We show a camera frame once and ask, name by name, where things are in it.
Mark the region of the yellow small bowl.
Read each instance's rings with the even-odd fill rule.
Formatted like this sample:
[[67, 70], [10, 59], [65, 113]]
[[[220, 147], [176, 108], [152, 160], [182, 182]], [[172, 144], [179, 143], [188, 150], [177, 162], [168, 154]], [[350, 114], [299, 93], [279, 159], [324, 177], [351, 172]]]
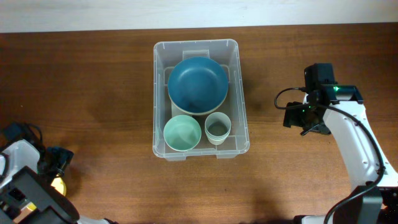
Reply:
[[[51, 183], [51, 186], [59, 193], [61, 193], [63, 196], [66, 196], [67, 192], [67, 187], [65, 185], [65, 182], [61, 177], [56, 177], [53, 182]], [[29, 211], [34, 211], [37, 207], [31, 202], [27, 205], [27, 208]]]

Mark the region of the grey plastic cup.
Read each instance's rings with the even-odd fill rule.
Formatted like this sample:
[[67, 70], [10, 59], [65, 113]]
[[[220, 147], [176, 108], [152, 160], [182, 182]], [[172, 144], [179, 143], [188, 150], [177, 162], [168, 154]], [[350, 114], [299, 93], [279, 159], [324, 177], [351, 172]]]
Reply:
[[221, 112], [214, 112], [205, 120], [205, 133], [213, 145], [222, 144], [231, 131], [230, 118]]

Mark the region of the clear plastic storage container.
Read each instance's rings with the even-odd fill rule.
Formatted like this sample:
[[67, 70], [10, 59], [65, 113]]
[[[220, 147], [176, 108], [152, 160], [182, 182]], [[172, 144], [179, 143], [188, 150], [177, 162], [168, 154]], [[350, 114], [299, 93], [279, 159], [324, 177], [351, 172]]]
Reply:
[[[202, 133], [198, 145], [187, 152], [170, 148], [164, 140], [164, 126], [172, 118], [167, 82], [174, 67], [190, 57], [207, 57], [223, 67], [229, 83], [229, 97], [220, 109], [231, 120], [231, 132], [216, 146]], [[158, 42], [154, 45], [154, 118], [152, 150], [168, 161], [184, 161], [192, 156], [216, 156], [230, 159], [249, 150], [249, 130], [244, 101], [238, 43], [233, 39]]]

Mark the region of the cream large bowl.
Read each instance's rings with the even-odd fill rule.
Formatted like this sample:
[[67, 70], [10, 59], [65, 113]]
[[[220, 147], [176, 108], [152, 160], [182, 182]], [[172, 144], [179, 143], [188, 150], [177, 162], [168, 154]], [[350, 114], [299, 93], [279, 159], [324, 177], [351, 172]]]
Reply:
[[220, 109], [221, 106], [224, 104], [224, 102], [226, 101], [226, 99], [227, 99], [228, 97], [229, 97], [229, 93], [226, 95], [226, 97], [224, 98], [224, 100], [223, 100], [216, 108], [214, 108], [214, 109], [212, 109], [212, 110], [209, 110], [209, 111], [206, 111], [206, 112], [203, 112], [203, 113], [191, 113], [191, 112], [188, 112], [188, 111], [185, 111], [185, 110], [179, 108], [178, 106], [177, 106], [177, 107], [178, 107], [180, 110], [182, 110], [183, 112], [185, 112], [186, 115], [189, 115], [189, 116], [204, 116], [204, 115], [208, 115], [208, 114], [213, 113], [213, 112], [215, 112], [216, 110]]

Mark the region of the blue large bowl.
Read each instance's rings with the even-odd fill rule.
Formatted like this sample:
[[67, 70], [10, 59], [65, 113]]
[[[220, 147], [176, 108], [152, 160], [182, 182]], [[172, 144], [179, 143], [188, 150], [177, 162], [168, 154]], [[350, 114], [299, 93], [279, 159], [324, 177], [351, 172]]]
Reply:
[[229, 83], [219, 63], [206, 57], [192, 57], [174, 67], [167, 88], [177, 108], [190, 114], [205, 114], [222, 104]]

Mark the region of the mint green small bowl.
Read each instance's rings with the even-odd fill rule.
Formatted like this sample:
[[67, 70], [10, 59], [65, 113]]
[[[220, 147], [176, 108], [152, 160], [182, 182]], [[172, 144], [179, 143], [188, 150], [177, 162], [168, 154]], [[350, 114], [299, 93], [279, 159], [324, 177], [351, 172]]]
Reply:
[[201, 140], [201, 127], [197, 120], [187, 115], [178, 115], [164, 126], [165, 143], [174, 151], [194, 149]]

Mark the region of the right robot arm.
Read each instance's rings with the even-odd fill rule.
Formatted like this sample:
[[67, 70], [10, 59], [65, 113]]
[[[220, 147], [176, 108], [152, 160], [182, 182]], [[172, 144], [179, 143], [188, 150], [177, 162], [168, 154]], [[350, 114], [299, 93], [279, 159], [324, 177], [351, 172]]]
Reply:
[[302, 102], [283, 107], [283, 125], [308, 133], [331, 134], [340, 150], [352, 192], [326, 215], [297, 215], [294, 223], [397, 223], [397, 172], [384, 155], [354, 85], [340, 85], [330, 63], [304, 70]]

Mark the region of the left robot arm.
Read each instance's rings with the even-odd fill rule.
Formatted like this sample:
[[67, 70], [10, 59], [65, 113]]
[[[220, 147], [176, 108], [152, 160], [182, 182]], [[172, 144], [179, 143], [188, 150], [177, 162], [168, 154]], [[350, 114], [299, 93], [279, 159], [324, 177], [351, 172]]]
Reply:
[[40, 128], [11, 123], [1, 130], [1, 223], [14, 223], [33, 203], [35, 209], [21, 223], [111, 224], [107, 218], [81, 216], [74, 205], [51, 183], [65, 174], [74, 153], [62, 147], [45, 147]]

